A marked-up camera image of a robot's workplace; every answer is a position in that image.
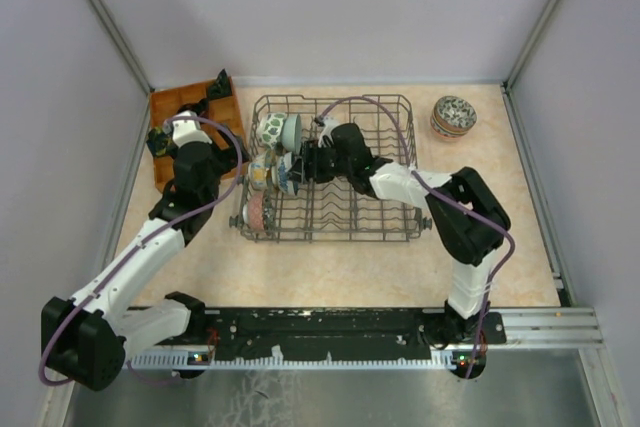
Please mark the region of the dark leaf pattern bowl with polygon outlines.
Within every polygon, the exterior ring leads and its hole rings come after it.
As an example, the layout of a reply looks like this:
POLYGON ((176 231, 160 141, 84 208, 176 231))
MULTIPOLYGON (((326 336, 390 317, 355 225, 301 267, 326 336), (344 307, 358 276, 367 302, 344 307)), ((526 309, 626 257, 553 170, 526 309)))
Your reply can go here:
POLYGON ((440 124, 451 130, 466 131, 475 126, 477 113, 465 99, 457 96, 444 96, 435 103, 435 115, 440 124))

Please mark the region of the orange flower green leaf bowl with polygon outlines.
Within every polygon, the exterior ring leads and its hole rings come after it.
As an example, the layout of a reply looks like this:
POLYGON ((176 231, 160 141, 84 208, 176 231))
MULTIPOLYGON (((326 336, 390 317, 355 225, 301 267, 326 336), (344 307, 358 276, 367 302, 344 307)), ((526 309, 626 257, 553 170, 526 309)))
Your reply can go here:
POLYGON ((471 132, 470 129, 465 130, 465 131, 449 131, 447 129, 445 129, 441 124, 438 123, 438 121, 436 120, 435 117, 431 117, 430 118, 430 125, 432 130, 439 135, 442 138, 445 139, 459 139, 462 138, 464 136, 466 136, 467 134, 469 134, 471 132))

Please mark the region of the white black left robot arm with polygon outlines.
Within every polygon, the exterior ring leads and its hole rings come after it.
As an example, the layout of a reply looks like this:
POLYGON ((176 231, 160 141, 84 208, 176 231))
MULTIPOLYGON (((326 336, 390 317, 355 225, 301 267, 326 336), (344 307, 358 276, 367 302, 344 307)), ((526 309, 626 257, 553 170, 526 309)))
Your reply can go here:
POLYGON ((70 298, 52 297, 41 311, 38 377, 49 387, 77 382, 93 391, 108 387, 133 358, 173 337, 194 344, 208 331, 204 305, 180 292, 131 314, 132 300, 185 249, 229 196, 222 175, 249 159, 242 139, 227 128, 220 148, 204 132, 178 143, 173 159, 187 183, 167 191, 129 245, 70 298))

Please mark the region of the blue rose pattern bowl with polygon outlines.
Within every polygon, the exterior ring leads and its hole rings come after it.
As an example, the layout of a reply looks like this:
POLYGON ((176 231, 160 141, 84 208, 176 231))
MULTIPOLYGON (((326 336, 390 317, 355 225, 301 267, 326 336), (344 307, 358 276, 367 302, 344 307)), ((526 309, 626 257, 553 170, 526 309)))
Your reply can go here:
POLYGON ((287 152, 277 158, 275 168, 274 184, 280 192, 289 196, 297 196, 300 184, 289 178, 289 172, 293 167, 295 156, 292 152, 287 152))

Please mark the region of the pink floral bowl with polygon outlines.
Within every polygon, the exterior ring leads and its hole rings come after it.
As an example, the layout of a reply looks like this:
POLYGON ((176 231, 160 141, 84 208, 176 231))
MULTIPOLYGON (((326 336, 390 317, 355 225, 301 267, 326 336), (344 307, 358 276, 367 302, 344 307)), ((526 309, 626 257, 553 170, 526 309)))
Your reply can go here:
POLYGON ((243 207, 242 216, 249 229, 257 232, 267 231, 273 217, 269 195, 264 191, 253 194, 243 207))

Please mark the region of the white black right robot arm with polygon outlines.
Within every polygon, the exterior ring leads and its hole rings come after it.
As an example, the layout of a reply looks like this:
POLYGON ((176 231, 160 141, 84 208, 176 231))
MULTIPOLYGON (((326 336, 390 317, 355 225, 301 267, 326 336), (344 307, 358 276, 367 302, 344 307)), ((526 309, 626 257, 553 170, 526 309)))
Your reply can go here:
POLYGON ((441 340, 480 341, 493 279, 515 251, 511 220, 483 178, 470 167, 433 174, 375 155, 355 123, 323 127, 319 138, 296 143, 288 179, 342 178, 361 195, 428 211, 453 261, 441 340))

